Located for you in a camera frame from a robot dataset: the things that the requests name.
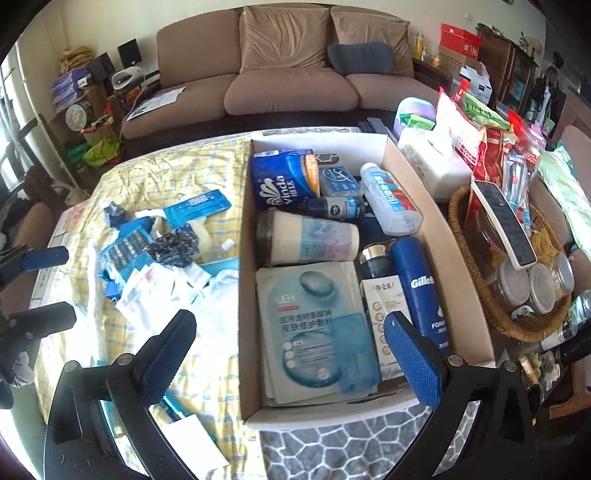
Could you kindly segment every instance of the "red box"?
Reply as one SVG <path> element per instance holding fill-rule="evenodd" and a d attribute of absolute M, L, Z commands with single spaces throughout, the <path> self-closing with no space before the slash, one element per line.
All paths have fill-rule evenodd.
<path fill-rule="evenodd" d="M 482 39 L 467 30 L 442 23 L 440 44 L 476 60 Z"/>

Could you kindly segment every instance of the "yellow checkered bedsheet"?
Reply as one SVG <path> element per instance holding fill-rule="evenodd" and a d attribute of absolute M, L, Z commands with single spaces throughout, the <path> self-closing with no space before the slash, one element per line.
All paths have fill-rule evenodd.
<path fill-rule="evenodd" d="M 92 268 L 89 258 L 93 250 L 100 251 L 116 237 L 116 231 L 106 226 L 102 209 L 110 201 L 130 211 L 160 208 L 207 190 L 221 189 L 232 207 L 209 217 L 205 225 L 214 246 L 227 239 L 236 242 L 228 258 L 236 257 L 249 155 L 250 136 L 196 142 L 129 161 L 102 177 L 67 246 L 70 261 L 58 269 L 51 285 L 49 303 L 68 301 L 75 305 L 78 320 L 74 329 L 41 342 L 35 386 L 46 421 L 66 361 L 75 359 L 86 367 L 100 355 L 110 364 L 121 353 L 135 353 L 141 346 L 136 345 L 134 329 L 106 299 L 99 298 L 94 315 L 86 313 L 87 274 Z M 230 462 L 230 466 L 214 471 L 212 478 L 265 477 L 258 435 L 245 428 L 240 417 L 237 356 L 221 359 L 215 374 L 208 370 L 211 361 L 199 353 L 187 356 L 170 390 L 215 435 L 217 446 Z M 167 422 L 162 412 L 155 411 L 155 416 Z M 127 463 L 141 471 L 127 439 L 118 439 L 118 445 Z"/>

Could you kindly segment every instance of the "gray pillow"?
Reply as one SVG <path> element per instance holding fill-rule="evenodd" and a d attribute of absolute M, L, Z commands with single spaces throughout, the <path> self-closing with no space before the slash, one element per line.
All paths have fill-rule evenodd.
<path fill-rule="evenodd" d="M 388 74 L 394 70 L 392 48 L 381 41 L 329 45 L 328 54 L 335 70 L 342 76 L 355 73 Z"/>

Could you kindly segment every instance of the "gillette foam can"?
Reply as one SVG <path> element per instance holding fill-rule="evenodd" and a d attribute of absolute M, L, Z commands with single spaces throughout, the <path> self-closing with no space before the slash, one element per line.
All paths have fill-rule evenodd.
<path fill-rule="evenodd" d="M 390 254 L 414 327 L 433 340 L 442 353 L 449 353 L 446 321 L 421 243 L 413 236 L 403 238 L 390 247 Z"/>

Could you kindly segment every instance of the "gray patterned rug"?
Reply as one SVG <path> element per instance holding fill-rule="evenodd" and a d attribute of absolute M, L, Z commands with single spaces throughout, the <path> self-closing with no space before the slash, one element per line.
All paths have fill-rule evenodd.
<path fill-rule="evenodd" d="M 472 427 L 476 404 L 464 418 L 436 473 L 451 468 Z M 261 432 L 269 480 L 380 480 L 427 421 L 422 405 L 375 419 L 333 427 Z"/>

